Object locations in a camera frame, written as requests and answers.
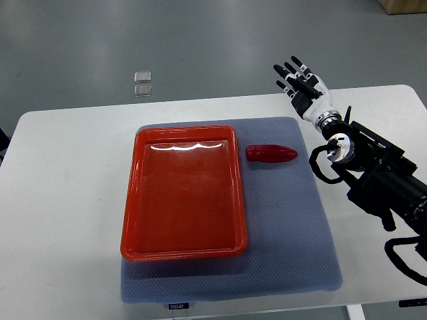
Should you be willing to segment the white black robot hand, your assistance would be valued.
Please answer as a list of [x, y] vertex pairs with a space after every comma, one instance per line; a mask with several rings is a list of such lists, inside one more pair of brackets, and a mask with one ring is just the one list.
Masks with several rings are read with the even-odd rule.
[[321, 121], [338, 110], [332, 105], [332, 94], [319, 76], [291, 56], [291, 63], [274, 65], [274, 71], [282, 78], [276, 85], [290, 98], [292, 107], [303, 120], [319, 127]]

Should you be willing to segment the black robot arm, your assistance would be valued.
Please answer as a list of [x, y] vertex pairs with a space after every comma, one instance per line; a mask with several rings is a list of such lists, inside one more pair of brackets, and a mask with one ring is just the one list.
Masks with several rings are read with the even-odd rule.
[[310, 155], [315, 176], [328, 184], [345, 182], [348, 199], [381, 218], [385, 230], [395, 230], [396, 213], [426, 236], [426, 184], [413, 176], [417, 166], [404, 150], [337, 111], [318, 115], [315, 125], [327, 141]]

